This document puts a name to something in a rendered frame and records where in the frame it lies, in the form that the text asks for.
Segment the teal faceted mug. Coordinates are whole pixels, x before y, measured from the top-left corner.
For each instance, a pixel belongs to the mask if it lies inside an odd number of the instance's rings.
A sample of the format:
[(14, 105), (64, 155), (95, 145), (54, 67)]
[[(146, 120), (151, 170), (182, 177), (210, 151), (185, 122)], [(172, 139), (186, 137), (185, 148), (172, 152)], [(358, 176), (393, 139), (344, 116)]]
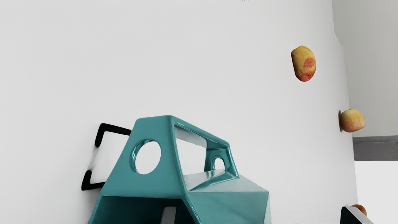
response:
[[(105, 132), (128, 136), (100, 188), (88, 224), (272, 224), (270, 194), (239, 175), (230, 144), (174, 116), (138, 119), (132, 130), (102, 123)], [(205, 148), (204, 171), (183, 175), (176, 139)]]

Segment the yellow red oblong fruit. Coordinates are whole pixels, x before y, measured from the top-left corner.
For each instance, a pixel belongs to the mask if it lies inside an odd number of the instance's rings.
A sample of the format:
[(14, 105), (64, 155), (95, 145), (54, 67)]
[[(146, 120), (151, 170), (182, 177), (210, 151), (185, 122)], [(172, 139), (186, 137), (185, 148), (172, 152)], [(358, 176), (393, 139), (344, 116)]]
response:
[(312, 50), (302, 45), (291, 51), (290, 55), (297, 79), (302, 82), (307, 82), (313, 78), (317, 68), (317, 62)]

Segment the yellow pink round apple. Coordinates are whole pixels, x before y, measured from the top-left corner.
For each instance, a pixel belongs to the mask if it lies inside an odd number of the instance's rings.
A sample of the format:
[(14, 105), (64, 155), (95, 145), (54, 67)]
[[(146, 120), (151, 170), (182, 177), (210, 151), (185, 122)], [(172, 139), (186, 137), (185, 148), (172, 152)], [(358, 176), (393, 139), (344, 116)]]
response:
[(339, 115), (339, 124), (343, 131), (353, 133), (365, 127), (365, 119), (360, 111), (351, 108)]

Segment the small orange brown fruit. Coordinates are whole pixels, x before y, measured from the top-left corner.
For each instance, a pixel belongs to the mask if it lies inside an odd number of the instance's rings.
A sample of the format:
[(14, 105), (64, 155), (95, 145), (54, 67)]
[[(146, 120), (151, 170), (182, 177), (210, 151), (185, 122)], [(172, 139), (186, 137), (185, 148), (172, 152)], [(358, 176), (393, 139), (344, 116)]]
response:
[(366, 209), (364, 208), (364, 206), (359, 205), (359, 204), (354, 204), (354, 205), (351, 205), (351, 207), (356, 207), (356, 208), (359, 209), (365, 216), (367, 216), (367, 211), (366, 211)]

